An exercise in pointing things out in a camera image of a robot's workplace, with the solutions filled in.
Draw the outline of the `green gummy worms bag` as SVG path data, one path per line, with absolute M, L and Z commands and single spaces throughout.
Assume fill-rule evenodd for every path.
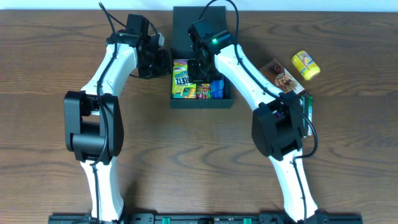
M 197 83 L 195 98 L 197 100 L 211 99 L 211 85 L 209 83 Z

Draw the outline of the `blue cookie roll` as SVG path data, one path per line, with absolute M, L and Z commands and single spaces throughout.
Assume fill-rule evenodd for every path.
M 224 90 L 224 80 L 213 80 L 210 83 L 210 94 L 212 99 L 223 99 L 223 90 Z

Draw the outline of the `green pretzel snack box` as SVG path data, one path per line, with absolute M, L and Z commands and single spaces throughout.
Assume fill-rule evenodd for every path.
M 172 67 L 172 98 L 194 99 L 196 84 L 188 76 L 188 60 L 174 59 Z

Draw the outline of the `black box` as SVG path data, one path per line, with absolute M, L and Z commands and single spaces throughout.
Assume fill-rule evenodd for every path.
M 227 33 L 226 8 L 175 6 L 173 9 L 173 64 L 186 70 L 172 75 L 170 107 L 174 109 L 230 108 L 232 83 L 215 67 L 218 47 L 233 42 Z

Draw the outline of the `brown chocolate sticks box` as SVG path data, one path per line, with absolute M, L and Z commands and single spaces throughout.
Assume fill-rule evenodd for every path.
M 266 65 L 262 66 L 259 71 L 276 87 L 280 88 L 284 93 L 290 91 L 298 96 L 303 95 L 306 91 L 304 87 L 290 74 L 290 72 L 274 58 Z

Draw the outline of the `green black candy bar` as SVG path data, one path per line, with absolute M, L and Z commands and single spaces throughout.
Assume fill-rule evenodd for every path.
M 300 96 L 302 113 L 307 117 L 308 120 L 312 121 L 312 110 L 313 110 L 313 97 L 309 93 L 305 93 Z M 313 136 L 313 131 L 308 124 L 307 120 L 303 120 L 304 128 L 305 128 L 305 138 L 309 138 Z

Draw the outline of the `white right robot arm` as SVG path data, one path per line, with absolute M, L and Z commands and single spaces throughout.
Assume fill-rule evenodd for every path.
M 312 198 L 303 160 L 314 155 L 303 152 L 305 127 L 312 122 L 301 109 L 294 92 L 284 93 L 272 84 L 246 57 L 243 48 L 227 30 L 216 33 L 205 19 L 188 28 L 198 63 L 214 79 L 226 77 L 252 110 L 252 140 L 275 169 L 287 216 L 307 223 L 318 207 Z

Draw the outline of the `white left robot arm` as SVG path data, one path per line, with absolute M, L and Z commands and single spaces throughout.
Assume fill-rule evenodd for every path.
M 164 37 L 144 16 L 129 14 L 121 30 L 106 39 L 106 53 L 92 79 L 64 97 L 65 144 L 88 179 L 93 209 L 87 223 L 121 223 L 124 200 L 119 191 L 117 157 L 124 142 L 119 97 L 137 70 L 140 79 L 171 73 Z

